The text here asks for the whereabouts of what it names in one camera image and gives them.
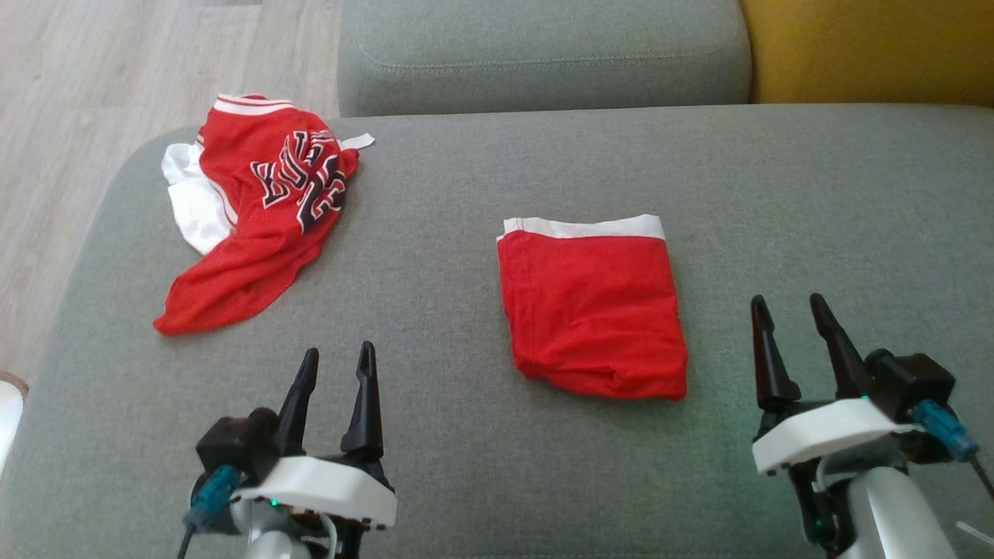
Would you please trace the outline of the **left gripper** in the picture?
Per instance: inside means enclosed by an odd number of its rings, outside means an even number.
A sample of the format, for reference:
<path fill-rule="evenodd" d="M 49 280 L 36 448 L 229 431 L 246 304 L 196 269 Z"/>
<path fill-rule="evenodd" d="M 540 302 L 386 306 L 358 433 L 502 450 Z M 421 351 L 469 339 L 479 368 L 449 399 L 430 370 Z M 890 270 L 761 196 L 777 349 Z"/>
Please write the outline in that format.
<path fill-rule="evenodd" d="M 391 528 L 397 517 L 394 491 L 358 467 L 296 457 L 306 454 L 303 438 L 308 407 L 318 378 L 319 351 L 305 351 L 283 407 L 277 445 L 280 459 L 267 478 L 241 488 L 231 516 L 248 538 L 242 559 L 360 559 L 363 537 Z M 379 460 L 384 454 L 382 411 L 375 345 L 363 341 L 356 369 L 359 386 L 350 424 L 340 441 L 344 454 Z"/>

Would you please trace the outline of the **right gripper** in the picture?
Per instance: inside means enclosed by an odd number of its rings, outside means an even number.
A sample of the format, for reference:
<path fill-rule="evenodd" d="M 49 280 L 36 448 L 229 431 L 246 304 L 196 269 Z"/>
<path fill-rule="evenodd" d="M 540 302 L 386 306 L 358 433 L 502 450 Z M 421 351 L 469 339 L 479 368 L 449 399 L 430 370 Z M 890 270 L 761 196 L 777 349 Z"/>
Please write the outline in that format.
<path fill-rule="evenodd" d="M 909 477 L 919 425 L 895 424 L 869 396 L 873 379 L 820 293 L 809 297 L 836 382 L 833 403 L 801 399 L 774 339 L 763 296 L 750 301 L 757 407 L 752 443 L 761 474 L 783 474 L 798 502 L 806 544 L 817 548 L 919 548 L 922 492 Z M 794 404 L 791 410 L 773 413 Z"/>

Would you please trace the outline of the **red basketball jersey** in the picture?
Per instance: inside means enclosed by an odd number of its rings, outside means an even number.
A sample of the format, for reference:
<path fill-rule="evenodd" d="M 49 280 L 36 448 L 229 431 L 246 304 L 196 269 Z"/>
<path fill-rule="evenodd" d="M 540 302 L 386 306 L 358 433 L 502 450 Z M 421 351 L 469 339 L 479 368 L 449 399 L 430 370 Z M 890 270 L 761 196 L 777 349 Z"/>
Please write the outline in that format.
<path fill-rule="evenodd" d="M 370 134 L 338 138 L 286 99 L 219 95 L 161 171 L 180 234 L 201 255 L 172 283 L 154 329 L 180 336 L 247 321 L 320 257 Z"/>

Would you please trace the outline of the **wide yellow sofa backrest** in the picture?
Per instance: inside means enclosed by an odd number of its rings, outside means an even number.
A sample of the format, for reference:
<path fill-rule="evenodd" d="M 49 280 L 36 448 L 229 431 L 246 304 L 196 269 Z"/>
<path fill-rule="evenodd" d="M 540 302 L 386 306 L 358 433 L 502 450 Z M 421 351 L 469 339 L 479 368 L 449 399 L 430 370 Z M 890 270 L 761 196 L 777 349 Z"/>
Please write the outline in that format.
<path fill-rule="evenodd" d="M 994 107 L 994 0 L 739 0 L 756 103 Z"/>

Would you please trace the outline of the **white round floor object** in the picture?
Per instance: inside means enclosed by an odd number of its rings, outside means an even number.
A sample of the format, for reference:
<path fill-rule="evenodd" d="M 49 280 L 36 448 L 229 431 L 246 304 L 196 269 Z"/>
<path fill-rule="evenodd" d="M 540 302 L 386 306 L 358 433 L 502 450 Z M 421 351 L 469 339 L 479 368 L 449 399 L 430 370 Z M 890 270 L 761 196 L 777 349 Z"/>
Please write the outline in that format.
<path fill-rule="evenodd" d="M 0 478 L 15 441 L 29 386 L 20 377 L 0 370 Z"/>

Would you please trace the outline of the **large grey sofa seat cushion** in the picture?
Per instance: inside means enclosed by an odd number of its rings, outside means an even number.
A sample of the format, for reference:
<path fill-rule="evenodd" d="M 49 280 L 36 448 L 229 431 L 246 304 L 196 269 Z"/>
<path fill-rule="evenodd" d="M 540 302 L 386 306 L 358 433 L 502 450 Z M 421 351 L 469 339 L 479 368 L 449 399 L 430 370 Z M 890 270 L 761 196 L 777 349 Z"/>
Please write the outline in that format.
<path fill-rule="evenodd" d="M 742 105 L 738 0 L 345 0 L 341 116 Z"/>

